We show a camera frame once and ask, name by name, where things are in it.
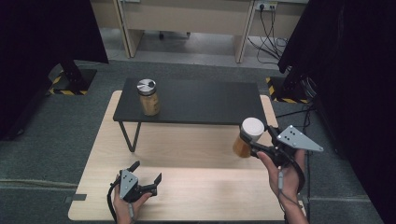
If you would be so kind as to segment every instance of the brown jar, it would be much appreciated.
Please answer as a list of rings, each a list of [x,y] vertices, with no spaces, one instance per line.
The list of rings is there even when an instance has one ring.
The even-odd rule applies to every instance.
[[[257,142],[264,132],[264,125],[259,119],[247,118],[242,123],[241,130],[248,134],[254,142]],[[250,150],[250,145],[242,140],[238,134],[233,143],[233,152],[241,158],[249,158]]]
[[[145,115],[154,116],[160,112],[160,101],[155,81],[151,79],[140,80],[137,83],[137,92]]]

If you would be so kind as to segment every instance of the white lid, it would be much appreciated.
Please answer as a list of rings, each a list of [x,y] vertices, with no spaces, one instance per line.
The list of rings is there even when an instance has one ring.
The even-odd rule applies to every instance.
[[[251,137],[261,136],[264,132],[264,124],[259,119],[247,118],[242,123],[242,129]]]

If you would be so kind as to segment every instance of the black curtain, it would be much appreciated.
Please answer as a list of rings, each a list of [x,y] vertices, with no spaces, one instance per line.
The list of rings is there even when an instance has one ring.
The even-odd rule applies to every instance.
[[[385,223],[396,211],[394,8],[391,0],[311,0],[279,62],[281,72],[293,67],[286,80],[316,83],[315,104],[334,149],[350,161]]]
[[[89,0],[1,1],[0,30],[0,139],[28,120],[55,65],[108,63]]]

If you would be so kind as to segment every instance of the power strip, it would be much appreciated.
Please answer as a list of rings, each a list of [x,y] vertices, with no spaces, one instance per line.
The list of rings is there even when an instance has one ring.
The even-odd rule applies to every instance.
[[[264,11],[275,11],[277,2],[273,1],[257,1],[256,10],[261,10],[260,5],[264,6]]]

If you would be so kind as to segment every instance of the grey carpet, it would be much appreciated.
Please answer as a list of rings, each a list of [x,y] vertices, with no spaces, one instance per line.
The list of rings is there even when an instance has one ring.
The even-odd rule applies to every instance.
[[[170,63],[110,61],[81,68],[98,70],[85,96],[45,97],[24,134],[0,142],[0,179],[27,182],[0,183],[0,223],[75,223],[67,217],[67,199],[76,190],[110,96],[122,89],[125,78],[253,81],[258,83],[261,94],[268,95],[265,78],[283,76],[275,70]],[[54,79],[60,69],[55,67],[49,77]],[[303,105],[278,102],[273,102],[273,107],[277,116],[303,109]],[[299,113],[281,117],[278,123],[301,130],[304,116]],[[323,153],[309,157],[311,223],[382,223],[349,163],[332,150],[332,142],[315,111],[310,113],[310,122],[307,135],[325,148]],[[59,186],[30,184],[37,180]]]

